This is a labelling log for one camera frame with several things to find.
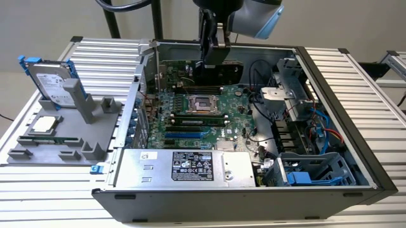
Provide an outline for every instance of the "slotted aluminum surface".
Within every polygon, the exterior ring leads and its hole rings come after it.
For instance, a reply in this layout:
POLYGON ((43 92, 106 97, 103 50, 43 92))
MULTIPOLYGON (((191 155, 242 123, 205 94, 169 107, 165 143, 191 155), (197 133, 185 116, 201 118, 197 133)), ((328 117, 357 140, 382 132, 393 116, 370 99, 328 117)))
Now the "slotted aluminum surface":
MULTIPOLYGON (((86 83, 86 90, 94 95, 114 95, 126 101, 123 93, 129 89, 138 64, 135 40, 83 39, 81 44, 69 48, 67 56, 73 55, 79 75, 86 83)), ((341 54, 330 56, 330 60, 342 59, 341 54)), ((352 90, 336 85, 342 91, 352 90)), ((25 128, 35 110, 39 108, 37 92, 29 101, 15 123, 0 140, 14 141, 18 132, 15 128, 25 128)), ((349 109, 353 115, 392 115, 381 113, 381 109, 349 109)), ((376 139, 381 129, 372 131, 364 129, 366 138, 376 139)), ((392 129, 385 135, 385 141, 402 141, 405 134, 394 135, 398 129, 392 129)), ((326 228, 404 228, 406 227, 406 153, 380 152, 377 157, 400 189, 400 192, 374 205, 354 206, 326 220, 301 221, 249 221, 249 222, 201 222, 201 223, 138 223, 122 224, 117 222, 101 204, 94 200, 90 190, 101 186, 97 182, 106 180, 106 175, 90 175, 89 167, 0 167, 0 223, 2 228, 8 227, 326 227, 326 228)), ((7 158, 7 151, 2 150, 0 161, 7 158)))
POLYGON ((406 155, 406 117, 358 63, 338 49, 306 50, 376 155, 406 155))

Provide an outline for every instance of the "warning sticker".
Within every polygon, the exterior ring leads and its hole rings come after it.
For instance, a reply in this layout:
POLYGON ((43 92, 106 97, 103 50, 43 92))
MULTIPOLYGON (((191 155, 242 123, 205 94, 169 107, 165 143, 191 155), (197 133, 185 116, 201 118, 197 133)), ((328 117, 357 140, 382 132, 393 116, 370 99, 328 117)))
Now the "warning sticker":
POLYGON ((211 152, 174 152, 173 180, 214 181, 211 152))
POLYGON ((71 94, 65 90, 65 80, 58 75, 38 74, 38 79, 45 87, 50 99, 61 106, 75 106, 71 94))

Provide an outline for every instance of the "cable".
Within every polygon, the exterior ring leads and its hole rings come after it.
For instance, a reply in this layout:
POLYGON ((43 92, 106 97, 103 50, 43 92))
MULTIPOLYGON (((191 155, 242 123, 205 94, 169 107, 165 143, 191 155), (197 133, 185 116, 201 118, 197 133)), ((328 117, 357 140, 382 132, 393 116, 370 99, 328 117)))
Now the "cable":
POLYGON ((105 0, 97 0, 98 4, 102 6, 103 9, 106 9, 110 12, 122 13, 138 10, 146 6, 149 6, 153 2, 153 0, 141 0, 138 2, 134 2, 129 5, 123 6, 113 6, 105 2, 105 0))
POLYGON ((312 130, 313 127, 316 127, 316 126, 309 125, 309 126, 305 128, 305 130, 304 130, 304 135, 305 135, 305 138, 306 138, 308 145, 312 147, 313 153, 316 153, 316 152, 317 152, 317 149, 316 149, 314 144, 312 143, 312 134, 308 135, 308 130, 309 130, 309 129, 312 130))
POLYGON ((257 69, 254 69, 254 72, 260 75, 260 77, 261 77, 261 80, 262 80, 262 83, 265 84, 265 85, 268 85, 268 83, 266 83, 266 81, 265 81, 265 77, 264 77, 264 75, 260 73, 260 71, 257 70, 257 69))
POLYGON ((344 142, 344 140, 340 138, 340 136, 338 136, 336 133, 330 132, 330 134, 333 134, 333 136, 334 136, 341 142, 344 142))
POLYGON ((333 129, 324 129, 325 131, 328 131, 328 132, 332 132, 333 133, 333 135, 342 141, 342 143, 344 143, 344 137, 342 137, 342 135, 336 131, 336 130, 333 130, 333 129))
POLYGON ((260 112, 260 114, 261 114, 270 122, 273 122, 273 119, 272 119, 269 116, 266 116, 266 115, 264 114, 264 112, 260 110, 258 106, 256 105, 256 101, 253 101, 253 105, 254 105, 257 111, 260 112))
POLYGON ((265 141, 268 141, 268 140, 270 140, 270 139, 274 139, 274 137, 272 137, 272 138, 268 138, 268 139, 265 139, 265 140, 254 140, 254 139, 252 138, 252 133, 253 133, 254 129, 257 129, 257 127, 253 128, 253 130, 252 130, 250 133, 248 134, 249 139, 250 139, 254 143, 258 143, 258 142, 261 143, 261 142, 265 142, 265 141))
POLYGON ((406 94, 404 95, 404 97, 402 97, 402 99, 401 99, 401 101, 400 101, 400 103, 398 103, 398 107, 402 105, 405 99, 406 99, 406 94))
MULTIPOLYGON (((324 117, 326 119, 326 126, 330 127, 330 118, 320 110, 316 110, 314 108, 310 108, 310 111, 316 112, 321 117, 324 117)), ((329 138, 330 138, 329 135, 330 135, 329 131, 326 131, 326 140, 325 140, 324 149, 320 152, 321 155, 326 153, 326 150, 328 150, 328 147, 329 147, 329 138)))
POLYGON ((8 118, 7 116, 4 116, 4 115, 2 115, 2 114, 0 114, 0 117, 3 117, 4 119, 7 119, 7 120, 10 120, 10 121, 14 121, 12 118, 8 118))
POLYGON ((150 102, 150 105, 151 105, 151 107, 153 107, 153 103, 151 103, 149 97, 146 96, 146 94, 145 94, 142 91, 139 91, 139 93, 145 96, 145 98, 147 99, 147 101, 150 102))
POLYGON ((266 61, 266 60, 264 60, 264 59, 258 59, 258 60, 256 60, 253 63, 252 63, 252 65, 250 65, 250 69, 249 69, 249 82, 250 82, 250 89, 253 88, 252 87, 252 71, 253 71, 253 66, 254 66, 254 64, 257 63, 257 62, 260 62, 260 61, 264 61, 268 65, 269 65, 269 67, 270 67, 270 69, 273 69, 273 66, 272 66, 272 64, 266 61))
POLYGON ((190 80, 193 83, 195 83, 195 81, 194 81, 194 80, 191 80, 191 79, 190 79, 190 78, 187 78, 187 77, 181 77, 181 79, 190 80))
POLYGON ((284 114, 284 119, 288 117, 289 113, 290 113, 290 110, 298 105, 300 103, 297 103, 294 106, 292 106, 292 108, 286 111, 286 113, 284 114))

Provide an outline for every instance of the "blue pcie slot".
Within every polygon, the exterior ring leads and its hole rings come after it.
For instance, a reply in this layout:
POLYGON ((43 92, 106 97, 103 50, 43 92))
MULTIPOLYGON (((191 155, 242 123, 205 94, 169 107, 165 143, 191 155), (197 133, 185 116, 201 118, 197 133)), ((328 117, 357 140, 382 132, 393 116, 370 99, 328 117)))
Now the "blue pcie slot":
POLYGON ((166 138, 174 139, 201 139, 203 137, 202 133, 166 133, 166 138))

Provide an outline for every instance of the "white wall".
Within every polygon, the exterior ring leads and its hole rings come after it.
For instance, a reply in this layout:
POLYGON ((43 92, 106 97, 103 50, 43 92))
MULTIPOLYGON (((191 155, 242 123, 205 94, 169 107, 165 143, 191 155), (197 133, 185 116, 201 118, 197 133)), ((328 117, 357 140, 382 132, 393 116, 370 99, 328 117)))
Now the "white wall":
POLYGON ((22 72, 19 55, 57 59, 74 35, 110 36, 94 0, 2 0, 0 72, 22 72))
MULTIPOLYGON (((126 4, 135 0, 115 0, 126 4)), ((284 0, 269 40, 240 42, 348 48, 360 61, 389 49, 406 50, 406 0, 284 0)), ((191 0, 162 0, 165 37, 197 39, 198 7, 191 0)), ((154 36, 151 7, 117 14, 123 38, 154 36)), ((0 72, 21 71, 16 57, 58 58, 74 35, 109 38, 103 10, 94 0, 3 0, 0 72)))

